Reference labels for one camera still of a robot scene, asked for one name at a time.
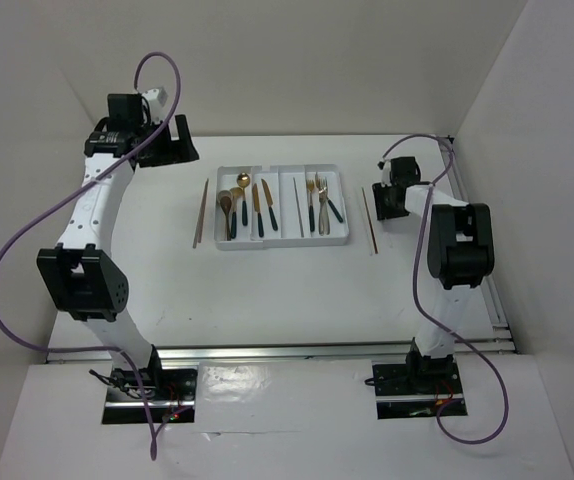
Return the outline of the gold fork green handle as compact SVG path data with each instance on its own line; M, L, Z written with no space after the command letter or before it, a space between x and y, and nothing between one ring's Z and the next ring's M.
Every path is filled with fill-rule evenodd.
M308 195L308 218L309 218L309 229L313 233L316 229L315 224L315 213L313 206L313 193L315 190L315 181L308 179L306 181L307 195Z
M325 182L326 182L326 180L324 178L321 178L318 174L315 174L315 184L316 184L316 188L318 189L319 192L321 192L323 190ZM341 215L338 208L336 207L336 205L334 204L334 202L331 199L328 199L327 202L328 202L329 207L331 208L334 216L336 217L337 221L339 223L343 223L344 218Z

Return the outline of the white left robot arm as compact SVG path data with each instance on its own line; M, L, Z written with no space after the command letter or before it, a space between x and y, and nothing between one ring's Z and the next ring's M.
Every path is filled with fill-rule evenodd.
M39 251L37 266L56 308L110 348L113 370L107 384L151 399L163 390L165 376L155 346L127 310L129 281L112 260L112 235L137 168L192 162L199 155L185 116L175 118L177 139L164 125L164 88L111 94L107 100L107 116L84 145L87 190L55 247Z

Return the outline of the metal chopstick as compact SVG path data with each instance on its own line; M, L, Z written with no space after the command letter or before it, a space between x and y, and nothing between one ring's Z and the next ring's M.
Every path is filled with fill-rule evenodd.
M301 207L300 207L300 197L299 197L299 192L298 192L298 187L297 187L297 182L296 182L295 177L292 178L292 184L293 184L294 197L295 197L295 203L296 203L296 214L297 214L297 219L298 219L300 238L304 238L304 227L303 227L302 212L301 212Z

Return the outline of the gold knife green handle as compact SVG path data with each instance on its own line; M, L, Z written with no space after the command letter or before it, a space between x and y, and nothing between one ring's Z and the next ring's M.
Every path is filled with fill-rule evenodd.
M265 194L265 199L266 199L266 203L267 203L267 208L268 208L268 213L270 216L270 222L271 222L272 229L274 231L278 231L279 230L278 221L277 221L277 218L276 218L276 215L274 212L274 208L273 208L274 202L273 202L270 187L264 178L261 179L261 184L262 184L263 191Z
M258 192L258 184L254 183L252 186L252 200L253 208L256 215L257 232L259 238L264 238L264 223L262 219L262 212L260 207L260 198Z

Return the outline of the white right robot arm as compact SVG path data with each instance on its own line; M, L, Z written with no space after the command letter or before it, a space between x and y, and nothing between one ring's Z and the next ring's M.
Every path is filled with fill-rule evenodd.
M425 221L421 245L426 265L436 280L437 299L427 320L412 340L403 379L410 390L434 393L455 372L455 338L469 299L494 268L491 214L487 205L458 200L421 180L413 156L378 164L382 181L372 185L377 219L415 214Z

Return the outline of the brown chopstick pair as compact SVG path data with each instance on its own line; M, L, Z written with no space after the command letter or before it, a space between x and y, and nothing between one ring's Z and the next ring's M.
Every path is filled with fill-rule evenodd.
M208 195L208 186L209 186L209 179L206 179L204 187L203 187L201 204L200 204L200 209L199 209L198 218L197 218L197 222L196 222L196 228L195 228L194 239L193 239L193 244L192 244L193 249L196 249L197 246L202 241L204 217L205 217L206 202L207 202L207 195Z

